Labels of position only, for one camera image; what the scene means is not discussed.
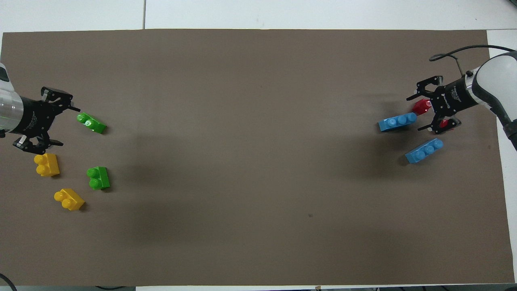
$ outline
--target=blue lego brick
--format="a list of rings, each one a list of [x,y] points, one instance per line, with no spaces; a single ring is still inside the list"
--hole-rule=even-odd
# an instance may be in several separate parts
[[[444,142],[435,138],[408,152],[406,154],[406,158],[411,164],[415,164],[425,159],[428,155],[434,153],[436,150],[441,149],[443,146]]]
[[[379,121],[379,128],[381,129],[381,132],[386,132],[388,130],[392,130],[395,128],[399,128],[402,126],[406,126],[409,124],[412,124],[417,120],[417,115],[413,112],[406,113],[403,115],[386,118],[384,120]]]

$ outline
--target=brown paper mat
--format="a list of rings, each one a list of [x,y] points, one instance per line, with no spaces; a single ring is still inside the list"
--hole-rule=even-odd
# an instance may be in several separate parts
[[[51,138],[62,174],[1,140],[0,270],[20,285],[513,282],[495,116],[478,106],[417,165],[430,133],[376,122],[416,82],[459,77],[429,56],[484,31],[145,30],[4,34],[22,96],[73,111]],[[459,53],[465,69],[486,49]],[[112,187],[88,187],[106,166]],[[69,212],[54,192],[86,201]]]

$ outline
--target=black cable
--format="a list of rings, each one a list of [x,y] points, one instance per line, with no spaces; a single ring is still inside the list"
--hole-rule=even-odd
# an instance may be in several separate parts
[[[17,291],[16,286],[4,274],[0,273],[0,278],[2,278],[7,283],[7,285],[9,285],[9,287],[11,287],[12,291]]]
[[[117,289],[125,288],[125,286],[119,286],[119,287],[113,287],[113,288],[106,288],[106,287],[101,287],[101,286],[95,286],[95,287],[102,289],[102,290],[117,290]]]
[[[515,51],[515,50],[512,50],[512,49],[505,48],[505,47],[500,47],[500,46],[493,46],[493,45],[473,45],[473,46],[462,47],[462,48],[459,48],[459,49],[453,50],[453,51],[448,52],[448,53],[439,53],[439,54],[436,54],[436,55],[434,55],[434,56],[432,56],[432,57],[430,57],[430,58],[429,58],[429,62],[438,61],[438,60],[441,60],[441,59],[445,58],[446,56],[451,56],[453,53],[457,53],[457,52],[464,51],[464,50],[468,50],[468,49],[474,49],[474,48],[500,49],[500,50],[509,51],[509,52],[514,52],[514,51]]]

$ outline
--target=green lego brick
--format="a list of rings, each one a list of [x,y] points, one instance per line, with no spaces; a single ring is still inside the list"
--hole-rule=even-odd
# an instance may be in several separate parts
[[[92,131],[94,131],[96,133],[100,133],[100,134],[102,134],[102,132],[106,128],[105,124],[100,123],[98,120],[91,117],[87,113],[81,113],[81,114],[77,115],[77,121],[81,122],[86,127],[91,129]]]
[[[89,185],[93,190],[102,190],[110,186],[106,167],[89,168],[86,175],[90,177]]]

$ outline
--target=toy building block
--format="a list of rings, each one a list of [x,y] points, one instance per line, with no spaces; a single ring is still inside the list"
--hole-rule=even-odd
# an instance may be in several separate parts
[[[81,122],[92,131],[100,134],[102,134],[102,132],[106,128],[105,124],[100,123],[98,120],[86,113],[81,113],[77,115],[77,121]]]
[[[36,172],[42,177],[52,177],[59,174],[57,157],[55,154],[36,155],[34,163],[38,164]]]
[[[110,186],[108,172],[105,167],[90,168],[86,171],[86,175],[90,177],[89,185],[93,190],[102,190]]]
[[[411,164],[415,164],[425,159],[428,155],[434,153],[436,150],[441,149],[443,146],[444,142],[435,138],[408,152],[406,154],[406,158]]]
[[[384,120],[379,121],[379,128],[381,129],[381,132],[387,132],[389,130],[399,128],[402,126],[406,126],[409,124],[412,124],[417,120],[417,115],[413,112],[386,118]]]
[[[421,115],[429,111],[431,108],[431,101],[429,99],[422,99],[415,103],[413,106],[413,112],[416,113],[416,115]]]
[[[61,189],[61,191],[56,192],[56,194],[54,194],[54,200],[60,201],[61,206],[70,211],[77,210],[84,204],[84,200],[70,188]]]

